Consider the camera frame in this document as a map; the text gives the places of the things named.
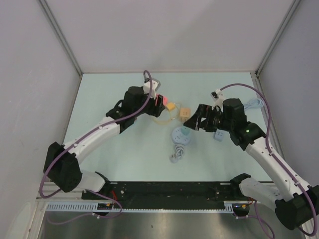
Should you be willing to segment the round light blue power strip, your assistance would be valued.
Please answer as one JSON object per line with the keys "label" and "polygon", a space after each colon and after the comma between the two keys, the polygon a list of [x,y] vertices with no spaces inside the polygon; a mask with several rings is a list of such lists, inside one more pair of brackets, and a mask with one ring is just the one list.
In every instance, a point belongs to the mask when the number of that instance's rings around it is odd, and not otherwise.
{"label": "round light blue power strip", "polygon": [[187,136],[180,132],[180,127],[176,127],[171,133],[171,139],[174,144],[174,152],[169,157],[172,163],[180,161],[185,154],[185,147],[191,142],[191,133]]}

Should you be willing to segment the beige cube socket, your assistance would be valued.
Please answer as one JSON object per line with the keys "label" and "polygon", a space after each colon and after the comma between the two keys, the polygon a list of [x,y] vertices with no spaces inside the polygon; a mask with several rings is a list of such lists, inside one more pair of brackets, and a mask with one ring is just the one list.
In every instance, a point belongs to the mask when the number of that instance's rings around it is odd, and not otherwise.
{"label": "beige cube socket", "polygon": [[186,122],[191,117],[191,109],[190,108],[180,108],[179,110],[179,120],[181,122]]}

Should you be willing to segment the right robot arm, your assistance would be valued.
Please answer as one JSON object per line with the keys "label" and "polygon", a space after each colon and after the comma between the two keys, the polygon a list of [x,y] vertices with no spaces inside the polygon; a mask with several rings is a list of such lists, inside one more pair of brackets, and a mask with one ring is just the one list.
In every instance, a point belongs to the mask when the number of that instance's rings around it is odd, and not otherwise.
{"label": "right robot arm", "polygon": [[319,214],[319,187],[302,179],[273,149],[264,131],[247,120],[239,99],[226,99],[222,106],[200,104],[194,115],[183,124],[192,130],[230,134],[232,142],[255,159],[276,185],[269,188],[251,176],[242,174],[233,178],[230,195],[241,200],[245,196],[256,199],[273,210],[278,220],[289,230],[313,220]]}

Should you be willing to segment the teal USB charger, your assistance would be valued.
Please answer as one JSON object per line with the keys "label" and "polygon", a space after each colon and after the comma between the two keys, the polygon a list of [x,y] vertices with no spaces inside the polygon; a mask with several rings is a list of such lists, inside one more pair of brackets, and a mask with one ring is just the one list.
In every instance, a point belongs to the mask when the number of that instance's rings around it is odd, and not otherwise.
{"label": "teal USB charger", "polygon": [[181,132],[183,135],[187,136],[187,135],[190,134],[190,129],[187,128],[187,127],[185,127],[185,126],[182,126],[182,127],[180,128],[180,132]]}

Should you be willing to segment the light blue rectangular power strip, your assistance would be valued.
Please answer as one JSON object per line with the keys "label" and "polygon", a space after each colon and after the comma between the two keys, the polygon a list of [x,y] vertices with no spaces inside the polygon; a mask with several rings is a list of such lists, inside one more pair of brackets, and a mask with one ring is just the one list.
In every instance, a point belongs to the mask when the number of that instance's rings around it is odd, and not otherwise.
{"label": "light blue rectangular power strip", "polygon": [[[253,98],[253,99],[250,99],[248,102],[244,103],[243,106],[244,106],[245,110],[260,109],[260,108],[262,108],[264,106],[264,104],[265,103],[264,103],[264,101],[262,99]],[[224,139],[225,134],[226,134],[226,131],[217,129],[216,132],[213,134],[213,138],[216,141],[222,142],[223,139]]]}

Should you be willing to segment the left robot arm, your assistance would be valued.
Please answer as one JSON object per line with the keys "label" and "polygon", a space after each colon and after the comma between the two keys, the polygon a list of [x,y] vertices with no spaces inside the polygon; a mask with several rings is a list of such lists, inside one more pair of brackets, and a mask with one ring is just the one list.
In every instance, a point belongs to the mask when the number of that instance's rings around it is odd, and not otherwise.
{"label": "left robot arm", "polygon": [[43,169],[44,177],[65,193],[78,188],[92,191],[99,199],[107,198],[110,186],[106,184],[106,177],[98,172],[82,170],[80,165],[102,143],[132,126],[138,116],[159,117],[165,105],[163,95],[157,93],[158,88],[158,83],[129,87],[124,98],[89,132],[65,144],[51,144]]}

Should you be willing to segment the pink square plug adapter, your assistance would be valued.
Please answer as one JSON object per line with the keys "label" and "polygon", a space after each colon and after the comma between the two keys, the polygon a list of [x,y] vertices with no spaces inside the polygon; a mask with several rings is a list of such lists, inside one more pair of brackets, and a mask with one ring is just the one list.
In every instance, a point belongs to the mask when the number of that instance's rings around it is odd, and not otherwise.
{"label": "pink square plug adapter", "polygon": [[162,104],[163,106],[166,106],[167,105],[167,97],[166,96],[163,96],[161,94],[157,94],[156,95],[156,102],[155,102],[155,105],[160,105]]}

